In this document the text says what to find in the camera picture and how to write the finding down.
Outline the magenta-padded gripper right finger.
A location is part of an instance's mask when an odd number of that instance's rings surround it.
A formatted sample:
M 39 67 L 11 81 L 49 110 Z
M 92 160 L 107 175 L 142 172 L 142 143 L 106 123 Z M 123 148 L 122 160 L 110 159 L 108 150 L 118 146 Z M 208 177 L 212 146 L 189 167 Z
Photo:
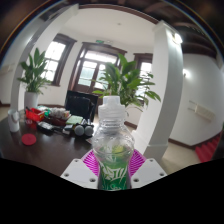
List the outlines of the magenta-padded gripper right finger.
M 166 176 L 154 158 L 146 159 L 138 150 L 133 152 L 128 172 L 131 188 L 140 188 Z

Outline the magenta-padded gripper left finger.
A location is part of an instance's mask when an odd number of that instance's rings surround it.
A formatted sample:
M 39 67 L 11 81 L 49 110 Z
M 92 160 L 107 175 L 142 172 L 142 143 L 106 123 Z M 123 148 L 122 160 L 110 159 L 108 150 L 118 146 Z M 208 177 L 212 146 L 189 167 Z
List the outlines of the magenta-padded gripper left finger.
M 61 174 L 63 179 L 89 189 L 98 188 L 98 176 L 99 165 L 92 150 L 81 159 L 73 159 Z

